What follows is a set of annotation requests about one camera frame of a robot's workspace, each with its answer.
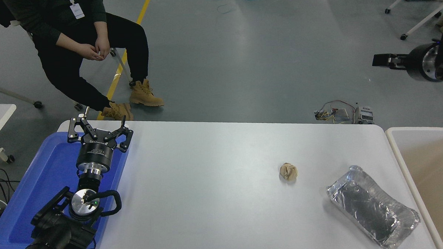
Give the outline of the person's right hand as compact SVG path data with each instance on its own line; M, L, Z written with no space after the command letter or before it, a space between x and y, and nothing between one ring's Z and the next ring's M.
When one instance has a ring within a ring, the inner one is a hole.
M96 51L96 48L90 44L81 44L78 54L88 60L103 61L105 59L103 55L100 55Z

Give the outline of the person's left hand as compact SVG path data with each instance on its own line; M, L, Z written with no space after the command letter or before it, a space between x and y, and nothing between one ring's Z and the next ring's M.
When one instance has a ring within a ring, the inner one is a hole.
M103 61L110 55L110 43L107 36L98 36L95 41L96 60Z

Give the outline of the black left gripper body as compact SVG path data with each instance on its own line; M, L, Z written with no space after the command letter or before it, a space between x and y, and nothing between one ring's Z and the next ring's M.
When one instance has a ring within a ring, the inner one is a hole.
M85 171L87 168L110 170L114 148L106 143L91 140L81 141L77 158L77 169Z

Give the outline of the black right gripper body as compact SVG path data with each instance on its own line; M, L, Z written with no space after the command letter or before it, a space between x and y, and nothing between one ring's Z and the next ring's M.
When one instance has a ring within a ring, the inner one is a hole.
M415 47L408 54L407 72L410 77L421 81L436 81L435 44Z

